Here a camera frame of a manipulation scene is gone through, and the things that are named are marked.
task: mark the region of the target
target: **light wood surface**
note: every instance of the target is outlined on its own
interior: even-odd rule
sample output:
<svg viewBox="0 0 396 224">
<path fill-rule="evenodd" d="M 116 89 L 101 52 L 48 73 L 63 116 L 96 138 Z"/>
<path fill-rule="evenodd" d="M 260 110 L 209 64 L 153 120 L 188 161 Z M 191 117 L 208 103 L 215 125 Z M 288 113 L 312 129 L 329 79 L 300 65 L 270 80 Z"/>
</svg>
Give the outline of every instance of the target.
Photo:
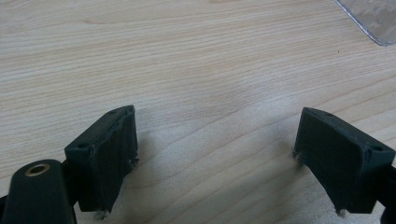
<svg viewBox="0 0 396 224">
<path fill-rule="evenodd" d="M 0 0 L 0 193 L 135 105 L 139 166 L 78 223 L 378 223 L 290 153 L 304 106 L 396 148 L 395 62 L 332 0 Z"/>
</svg>

